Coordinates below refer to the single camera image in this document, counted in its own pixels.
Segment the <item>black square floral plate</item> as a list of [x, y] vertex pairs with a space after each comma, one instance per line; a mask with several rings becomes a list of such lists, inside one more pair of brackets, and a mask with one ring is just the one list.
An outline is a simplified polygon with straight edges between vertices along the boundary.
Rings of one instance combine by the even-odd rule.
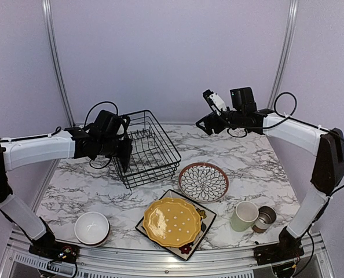
[[119, 160], [124, 172], [126, 172], [129, 167], [132, 150], [133, 150], [132, 139], [128, 137], [124, 138], [120, 142], [120, 149], [119, 149]]

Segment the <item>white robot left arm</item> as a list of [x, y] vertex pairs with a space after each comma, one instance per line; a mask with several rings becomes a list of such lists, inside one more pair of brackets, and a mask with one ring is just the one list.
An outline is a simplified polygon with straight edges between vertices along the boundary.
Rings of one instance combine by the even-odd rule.
[[118, 131], [101, 132], [93, 128], [58, 129], [51, 134], [21, 138], [0, 138], [0, 211], [16, 224], [48, 258], [60, 252], [53, 232], [20, 198], [14, 195], [6, 173], [29, 164], [56, 159], [98, 156], [118, 158], [128, 167], [132, 152], [131, 139]]

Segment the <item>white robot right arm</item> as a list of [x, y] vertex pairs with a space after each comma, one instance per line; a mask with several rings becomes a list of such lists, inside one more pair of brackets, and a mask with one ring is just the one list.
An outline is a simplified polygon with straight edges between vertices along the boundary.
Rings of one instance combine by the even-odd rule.
[[245, 129], [269, 138], [278, 138], [298, 146], [313, 156], [315, 164], [308, 190], [299, 210], [279, 235], [273, 253], [286, 259], [296, 250], [295, 240], [300, 239], [312, 223], [323, 214], [333, 194], [340, 189], [344, 177], [344, 137], [341, 130], [326, 130], [296, 120], [291, 116], [261, 109], [245, 114], [241, 111], [213, 111], [196, 122], [206, 134], [220, 133], [225, 129]]

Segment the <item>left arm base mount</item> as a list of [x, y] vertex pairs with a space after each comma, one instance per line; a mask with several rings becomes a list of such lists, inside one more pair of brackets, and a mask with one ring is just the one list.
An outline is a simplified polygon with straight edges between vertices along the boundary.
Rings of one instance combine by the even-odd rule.
[[52, 262], [67, 262], [74, 264], [79, 254], [79, 246], [59, 242], [51, 230], [45, 231], [39, 239], [30, 239], [29, 252], [50, 259]]

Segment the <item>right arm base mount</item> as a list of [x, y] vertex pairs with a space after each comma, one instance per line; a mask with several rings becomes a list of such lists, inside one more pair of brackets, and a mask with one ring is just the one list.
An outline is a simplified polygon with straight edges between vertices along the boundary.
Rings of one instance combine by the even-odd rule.
[[257, 246], [254, 258], [258, 265], [272, 264], [304, 255], [301, 238], [293, 237], [286, 228], [279, 234], [279, 242]]

